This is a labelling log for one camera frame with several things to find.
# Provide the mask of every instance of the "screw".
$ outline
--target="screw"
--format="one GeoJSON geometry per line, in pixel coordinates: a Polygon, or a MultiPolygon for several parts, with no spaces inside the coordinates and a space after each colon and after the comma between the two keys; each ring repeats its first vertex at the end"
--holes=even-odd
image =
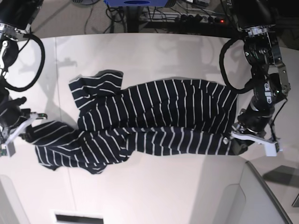
{"type": "Polygon", "coordinates": [[[229,140],[228,140],[227,138],[224,138],[224,139],[223,139],[223,143],[224,143],[225,145],[227,145],[228,142],[229,142],[229,140]]]}

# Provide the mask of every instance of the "tabletop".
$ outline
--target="tabletop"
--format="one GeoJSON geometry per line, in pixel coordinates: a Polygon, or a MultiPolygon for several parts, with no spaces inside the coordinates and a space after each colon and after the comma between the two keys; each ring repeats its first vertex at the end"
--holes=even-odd
{"type": "MultiPolygon", "coordinates": [[[[122,89],[170,77],[202,78],[224,84],[219,53],[226,41],[224,38],[171,34],[78,35],[43,39],[46,62],[39,80],[28,91],[11,92],[11,96],[26,96],[28,100],[23,108],[45,112],[49,120],[61,120],[76,127],[79,110],[68,87],[73,78],[94,76],[98,71],[113,69],[124,73],[122,89]]],[[[292,91],[277,119],[276,129],[284,150],[288,151],[298,145],[292,133],[299,127],[296,119],[299,64],[294,60],[299,52],[281,50],[292,91]]],[[[39,62],[39,48],[30,41],[9,69],[8,82],[25,86],[34,77],[39,62]]],[[[235,87],[241,88],[249,80],[250,66],[241,42],[227,51],[225,66],[235,87]]],[[[238,111],[247,107],[251,97],[251,92],[239,96],[238,111]]],[[[213,214],[215,210],[205,203],[217,204],[222,189],[239,182],[246,161],[239,156],[185,154],[161,158],[134,153],[127,162],[110,166],[103,174],[90,175],[80,168],[47,170],[38,164],[34,146],[18,139],[15,147],[16,154],[12,158],[0,158],[0,174],[12,180],[33,224],[51,223],[44,219],[49,216],[50,209],[104,214],[107,223],[119,220],[126,221],[122,223],[134,220],[153,223],[155,218],[149,219],[153,213],[159,217],[156,223],[181,224],[194,217],[203,223],[212,223],[212,216],[205,214],[213,214]],[[214,194],[212,201],[208,197],[211,194],[214,194]],[[193,211],[197,200],[202,204],[198,211],[193,211]],[[33,204],[40,206],[39,215],[33,204]],[[146,215],[138,214],[136,211],[139,210],[146,215]]],[[[290,151],[292,157],[298,157],[297,151],[290,151]]],[[[245,158],[261,156],[264,156],[263,148],[253,146],[245,158]]]]}

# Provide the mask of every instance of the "striped sleeve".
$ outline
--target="striped sleeve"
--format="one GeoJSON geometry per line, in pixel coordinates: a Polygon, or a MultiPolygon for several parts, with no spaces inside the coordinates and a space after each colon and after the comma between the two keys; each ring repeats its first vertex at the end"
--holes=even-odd
{"type": "Polygon", "coordinates": [[[123,74],[106,70],[94,77],[79,77],[69,83],[78,109],[92,109],[96,98],[115,96],[121,90],[123,74]]]}

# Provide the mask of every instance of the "black and white striped garment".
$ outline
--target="black and white striped garment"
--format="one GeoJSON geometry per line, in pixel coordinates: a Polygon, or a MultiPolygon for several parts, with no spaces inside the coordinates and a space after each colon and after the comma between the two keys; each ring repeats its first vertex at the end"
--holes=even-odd
{"type": "Polygon", "coordinates": [[[78,130],[59,121],[33,128],[41,165],[81,167],[92,174],[152,155],[233,155],[223,135],[235,120],[237,95],[205,80],[161,80],[121,90],[121,72],[104,71],[70,82],[80,110],[78,130]]]}

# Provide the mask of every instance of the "striped shirt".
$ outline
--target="striped shirt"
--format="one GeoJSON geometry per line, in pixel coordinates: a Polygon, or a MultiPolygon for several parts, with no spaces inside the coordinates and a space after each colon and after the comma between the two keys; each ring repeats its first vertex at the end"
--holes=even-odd
{"type": "Polygon", "coordinates": [[[80,110],[78,130],[53,121],[33,128],[41,165],[81,167],[92,174],[152,155],[233,155],[223,136],[235,120],[237,95],[205,80],[160,80],[121,90],[121,72],[80,77],[69,87],[80,110]]]}

